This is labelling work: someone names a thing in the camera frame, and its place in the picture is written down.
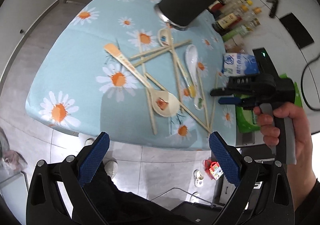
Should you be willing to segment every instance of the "baseboard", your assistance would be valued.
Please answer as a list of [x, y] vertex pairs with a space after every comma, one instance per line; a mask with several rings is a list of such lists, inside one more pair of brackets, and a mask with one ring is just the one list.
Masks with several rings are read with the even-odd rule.
[[4, 86], [4, 82], [8, 76], [9, 70], [17, 56], [17, 54], [19, 53], [21, 47], [23, 46], [23, 44], [26, 42], [27, 38], [30, 36], [30, 34], [33, 32], [33, 30], [36, 28], [36, 26], [38, 26], [38, 24], [41, 22], [41, 20], [43, 20], [43, 18], [54, 8], [56, 7], [60, 2], [63, 2], [63, 0], [57, 0], [55, 1], [44, 13], [42, 13], [37, 20], [31, 25], [31, 27], [27, 30], [27, 32], [25, 33], [25, 35], [23, 36], [23, 38], [20, 40], [20, 42], [18, 43], [18, 45], [15, 47], [15, 49], [13, 50], [5, 68], [4, 71], [1, 75], [0, 78], [0, 95]]

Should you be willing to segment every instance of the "person's hand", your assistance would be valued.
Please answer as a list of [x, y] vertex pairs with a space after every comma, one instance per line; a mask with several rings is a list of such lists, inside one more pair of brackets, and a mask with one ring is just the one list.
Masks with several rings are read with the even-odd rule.
[[[280, 130], [272, 126], [272, 116], [261, 113], [259, 107], [255, 107], [253, 112], [258, 116], [258, 124], [261, 126], [260, 131], [266, 145], [268, 147], [278, 145]], [[289, 102], [275, 109], [273, 115], [278, 118], [291, 118], [294, 127], [297, 165], [288, 165], [287, 177], [296, 209], [310, 193], [316, 182], [312, 170], [310, 125], [303, 108]]]

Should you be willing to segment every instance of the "tablecloth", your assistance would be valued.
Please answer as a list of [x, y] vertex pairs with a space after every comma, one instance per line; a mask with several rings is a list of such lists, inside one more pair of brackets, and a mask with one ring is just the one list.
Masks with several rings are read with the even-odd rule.
[[[126, 57], [142, 49], [160, 46], [159, 29], [166, 25], [154, 12], [160, 0], [93, 0], [59, 36], [31, 85], [26, 111], [34, 119], [65, 133], [70, 131], [97, 136], [107, 132], [111, 140], [159, 148], [208, 150], [208, 131], [186, 112], [165, 118], [155, 114], [157, 134], [149, 117], [144, 86], [104, 49], [118, 44]], [[205, 10], [187, 31], [171, 29], [174, 43], [191, 39], [199, 53], [199, 72], [206, 96], [208, 118], [194, 107], [182, 76], [183, 104], [225, 141], [236, 141], [236, 116], [232, 105], [219, 105], [209, 92], [225, 86], [222, 69], [223, 41]], [[176, 52], [185, 66], [186, 45]], [[146, 71], [178, 98], [178, 89], [167, 52], [145, 63]]]

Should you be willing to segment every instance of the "plastic bag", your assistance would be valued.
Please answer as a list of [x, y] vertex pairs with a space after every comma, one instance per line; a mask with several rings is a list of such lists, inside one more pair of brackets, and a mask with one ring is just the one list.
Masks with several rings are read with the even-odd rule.
[[1, 161], [8, 175], [14, 175], [21, 172], [28, 166], [25, 159], [18, 152], [13, 150], [4, 152]]

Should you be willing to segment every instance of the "wall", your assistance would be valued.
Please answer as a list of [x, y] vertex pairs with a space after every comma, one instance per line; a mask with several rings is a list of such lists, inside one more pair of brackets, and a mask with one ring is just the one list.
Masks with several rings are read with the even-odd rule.
[[5, 0], [0, 7], [0, 75], [27, 31], [42, 13], [57, 0]]

